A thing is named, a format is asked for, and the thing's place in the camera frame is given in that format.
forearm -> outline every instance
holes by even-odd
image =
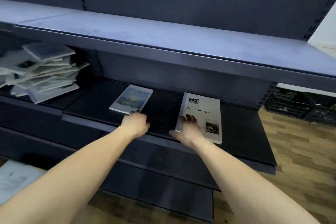
[[[241,223],[318,223],[285,193],[212,142],[195,140],[193,148]]]
[[[3,223],[69,223],[132,141],[122,126],[50,169],[0,208]]]

wood laminate floor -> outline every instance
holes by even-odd
[[[259,111],[278,163],[276,175],[260,173],[322,224],[336,224],[336,128]],[[237,220],[214,192],[214,223]],[[75,224],[203,223],[132,199],[97,192]]]

starry night painting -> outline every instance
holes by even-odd
[[[140,109],[144,105],[149,94],[149,92],[128,88],[117,100],[117,103]]]

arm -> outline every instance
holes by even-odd
[[[70,223],[126,146],[147,132],[146,115],[125,116],[112,133],[75,152],[0,207],[3,224]]]
[[[170,134],[199,154],[240,223],[319,223],[256,171],[205,139],[194,116],[181,119],[182,131]]]

black crate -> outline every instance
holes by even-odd
[[[303,120],[336,126],[336,98],[305,92],[305,96],[313,108],[303,117]]]
[[[294,118],[301,118],[313,105],[302,92],[275,88],[266,100],[265,110]]]

